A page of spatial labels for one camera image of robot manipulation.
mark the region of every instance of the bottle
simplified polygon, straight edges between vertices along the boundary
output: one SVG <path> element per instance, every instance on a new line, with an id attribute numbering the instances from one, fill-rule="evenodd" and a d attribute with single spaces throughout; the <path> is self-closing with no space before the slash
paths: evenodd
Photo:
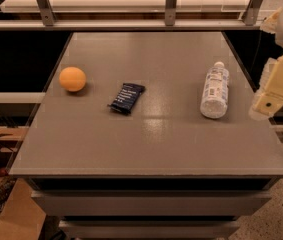
<path id="1" fill-rule="evenodd" d="M 228 108 L 229 71 L 218 61 L 209 69 L 201 100 L 200 111 L 205 117 L 217 119 Z"/>

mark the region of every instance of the black packet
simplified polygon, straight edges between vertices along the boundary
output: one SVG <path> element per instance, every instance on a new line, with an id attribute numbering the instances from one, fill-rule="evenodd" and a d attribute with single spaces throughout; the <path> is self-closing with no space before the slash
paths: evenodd
<path id="1" fill-rule="evenodd" d="M 108 106 L 115 111 L 129 115 L 132 107 L 144 91 L 145 87 L 143 85 L 124 83 L 117 97 Z"/>

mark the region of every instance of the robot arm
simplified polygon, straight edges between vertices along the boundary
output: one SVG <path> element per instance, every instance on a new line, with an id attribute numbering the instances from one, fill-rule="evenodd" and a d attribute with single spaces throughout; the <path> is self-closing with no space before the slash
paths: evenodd
<path id="1" fill-rule="evenodd" d="M 261 29 L 275 33 L 275 41 L 283 48 L 283 6 L 269 17 Z M 256 120 L 272 117 L 283 106 L 283 55 L 274 63 L 269 60 L 265 65 L 260 89 L 256 92 L 250 116 Z"/>

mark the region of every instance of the metal post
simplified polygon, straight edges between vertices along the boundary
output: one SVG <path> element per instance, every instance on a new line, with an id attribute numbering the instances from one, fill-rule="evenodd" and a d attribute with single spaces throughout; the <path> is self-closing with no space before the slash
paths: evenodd
<path id="1" fill-rule="evenodd" d="M 52 11 L 49 0 L 37 0 L 38 7 L 40 9 L 40 14 L 42 22 L 45 26 L 53 26 L 55 22 L 55 16 Z"/>
<path id="2" fill-rule="evenodd" d="M 243 22 L 248 25 L 254 25 L 257 22 L 258 14 L 263 0 L 250 0 L 249 5 L 243 15 Z"/>
<path id="3" fill-rule="evenodd" d="M 165 25 L 173 26 L 175 23 L 175 15 L 177 8 L 177 0 L 165 1 Z"/>

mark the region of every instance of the bottle label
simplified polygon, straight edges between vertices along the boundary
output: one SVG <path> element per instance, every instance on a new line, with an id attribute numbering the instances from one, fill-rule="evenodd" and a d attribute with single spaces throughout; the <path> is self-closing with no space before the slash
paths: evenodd
<path id="1" fill-rule="evenodd" d="M 213 67 L 206 78 L 203 102 L 218 100 L 227 104 L 228 83 L 229 72 L 224 68 Z"/>

